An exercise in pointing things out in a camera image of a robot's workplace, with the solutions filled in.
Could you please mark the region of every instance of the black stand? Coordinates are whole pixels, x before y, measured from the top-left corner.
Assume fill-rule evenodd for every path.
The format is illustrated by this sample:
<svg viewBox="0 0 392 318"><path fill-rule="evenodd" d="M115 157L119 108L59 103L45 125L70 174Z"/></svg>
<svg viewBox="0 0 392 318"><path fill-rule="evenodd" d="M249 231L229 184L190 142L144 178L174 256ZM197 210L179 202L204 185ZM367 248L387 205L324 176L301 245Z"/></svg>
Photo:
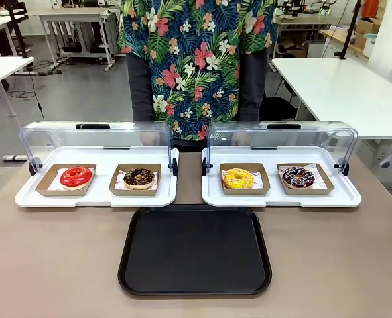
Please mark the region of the black stand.
<svg viewBox="0 0 392 318"><path fill-rule="evenodd" d="M10 13L10 19L11 19L11 23L13 24L13 30L15 31L16 34L16 38L17 41L19 42L19 48L22 52L22 58L27 58L27 53L25 50L25 43L23 42L23 37L21 34L21 30L19 29L19 25L17 24L16 18L15 18L15 14L13 12L13 7L11 6L11 2L10 0L6 0L5 2L6 4L6 9L9 11Z"/></svg>
<svg viewBox="0 0 392 318"><path fill-rule="evenodd" d="M361 9L361 0L357 0L354 9L354 15L352 16L352 21L350 21L350 26L348 30L348 35L346 36L346 40L344 41L343 50L341 52L334 53L334 56L339 57L339 59L344 60L346 51L348 50L350 37L355 29L356 18L358 17L359 9Z"/></svg>

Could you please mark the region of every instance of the display case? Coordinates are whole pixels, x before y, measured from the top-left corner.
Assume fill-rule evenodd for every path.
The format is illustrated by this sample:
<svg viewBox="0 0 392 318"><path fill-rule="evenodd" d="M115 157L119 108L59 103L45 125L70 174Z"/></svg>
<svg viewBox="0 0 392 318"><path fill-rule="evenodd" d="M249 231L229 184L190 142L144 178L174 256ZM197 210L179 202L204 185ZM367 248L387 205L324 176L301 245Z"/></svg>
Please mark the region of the display case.
<svg viewBox="0 0 392 318"><path fill-rule="evenodd" d="M172 149L170 128L165 123L35 122L21 130L20 139L31 173L15 198L21 207L156 207L175 199L179 153ZM52 172L54 167L69 166L92 169L94 176L85 194L54 193L48 184L41 190L49 174L53 178L58 174ZM147 191L115 191L115 183L119 183L115 174L128 166L155 167L153 186Z"/></svg>
<svg viewBox="0 0 392 318"><path fill-rule="evenodd" d="M349 158L358 133L345 123L289 121L216 123L202 152L202 197L215 206L355 207L361 195L348 178ZM230 195L220 166L261 164L268 177L266 194L238 190ZM297 188L283 173L301 166L312 171L312 185Z"/></svg>

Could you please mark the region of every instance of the black serving tray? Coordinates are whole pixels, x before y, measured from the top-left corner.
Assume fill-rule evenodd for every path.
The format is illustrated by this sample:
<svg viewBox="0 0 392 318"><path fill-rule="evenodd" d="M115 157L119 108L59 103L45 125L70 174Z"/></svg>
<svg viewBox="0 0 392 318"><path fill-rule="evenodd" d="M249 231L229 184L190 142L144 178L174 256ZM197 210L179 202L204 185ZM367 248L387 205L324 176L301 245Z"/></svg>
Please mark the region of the black serving tray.
<svg viewBox="0 0 392 318"><path fill-rule="evenodd" d="M255 295L272 272L251 209L169 205L135 212L117 275L133 295Z"/></svg>

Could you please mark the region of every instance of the transparent lid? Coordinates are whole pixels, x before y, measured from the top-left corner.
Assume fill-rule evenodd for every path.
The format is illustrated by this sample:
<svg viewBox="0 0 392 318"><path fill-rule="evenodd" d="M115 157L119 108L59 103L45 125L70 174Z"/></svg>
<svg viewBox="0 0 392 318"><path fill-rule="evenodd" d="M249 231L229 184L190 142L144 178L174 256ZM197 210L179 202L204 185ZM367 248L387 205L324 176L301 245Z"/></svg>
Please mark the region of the transparent lid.
<svg viewBox="0 0 392 318"><path fill-rule="evenodd" d="M326 150L335 167L345 171L354 150L358 133L342 122L279 121L252 123L215 123L208 133L207 169L212 167L211 156L220 149L232 154L235 147L251 150L270 150L282 147L319 147Z"/></svg>
<svg viewBox="0 0 392 318"><path fill-rule="evenodd" d="M59 148L129 150L156 147L171 158L171 133L166 123L41 121L24 127L20 139L34 171Z"/></svg>

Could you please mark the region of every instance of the floral shirt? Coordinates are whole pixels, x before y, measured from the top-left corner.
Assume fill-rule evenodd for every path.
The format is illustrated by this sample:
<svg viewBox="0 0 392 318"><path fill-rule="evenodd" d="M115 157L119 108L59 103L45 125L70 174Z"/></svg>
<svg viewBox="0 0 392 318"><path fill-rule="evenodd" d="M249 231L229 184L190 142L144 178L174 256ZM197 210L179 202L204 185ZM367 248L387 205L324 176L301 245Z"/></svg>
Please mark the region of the floral shirt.
<svg viewBox="0 0 392 318"><path fill-rule="evenodd" d="M239 55L272 43L273 0L124 0L124 51L149 60L155 118L206 139L238 110Z"/></svg>

